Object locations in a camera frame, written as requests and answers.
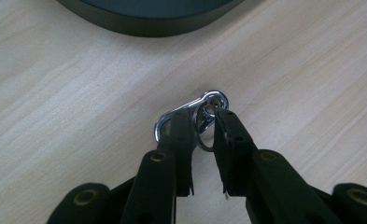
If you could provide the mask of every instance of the wooden table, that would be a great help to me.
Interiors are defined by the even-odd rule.
[[[87,182],[114,188],[160,114],[223,91],[260,148],[310,184],[367,186],[367,1],[251,1],[203,29],[120,35],[54,0],[0,1],[0,223],[44,223]],[[177,223],[248,223],[212,153]]]

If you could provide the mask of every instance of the metal ring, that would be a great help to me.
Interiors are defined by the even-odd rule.
[[[201,139],[200,136],[200,132],[199,132],[199,128],[200,128],[200,124],[199,122],[199,116],[201,116],[202,112],[205,110],[205,107],[208,105],[208,102],[202,102],[201,104],[199,104],[196,109],[194,110],[194,114],[192,116],[192,122],[194,124],[194,128],[195,128],[195,136],[197,138],[197,145],[200,149],[202,149],[203,151],[206,152],[213,152],[213,148],[212,147],[207,147],[203,140]]]
[[[171,120],[173,113],[181,108],[191,109],[192,113],[196,113],[196,119],[200,115],[203,116],[204,119],[201,124],[197,124],[197,120],[194,122],[194,128],[197,132],[197,135],[203,133],[215,122],[215,115],[207,111],[205,107],[202,107],[201,110],[198,110],[197,107],[204,103],[206,103],[207,105],[216,105],[222,109],[229,108],[229,101],[221,91],[207,91],[200,98],[161,115],[154,126],[154,136],[156,138],[156,141],[160,141],[162,135],[162,127]]]

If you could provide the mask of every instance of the metal carabiner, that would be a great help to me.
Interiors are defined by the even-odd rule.
[[[215,122],[215,115],[212,114],[213,106],[223,109],[229,108],[229,101],[221,91],[206,91],[200,98],[161,115],[154,126],[156,141],[159,142],[162,135],[162,128],[171,120],[173,113],[182,108],[189,108],[191,110],[194,130],[196,131],[196,135],[199,136]],[[202,141],[198,146],[205,151],[211,151]]]

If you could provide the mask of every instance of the wood grain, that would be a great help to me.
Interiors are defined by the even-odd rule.
[[[44,223],[70,189],[121,184],[156,147],[157,117],[212,89],[309,184],[367,186],[367,1],[246,0],[167,38],[0,1],[0,223]],[[212,154],[194,152],[193,176],[177,223],[249,222]]]

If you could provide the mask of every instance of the black round object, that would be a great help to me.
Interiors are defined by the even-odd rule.
[[[87,21],[136,36],[180,35],[216,20],[243,0],[58,0]]]

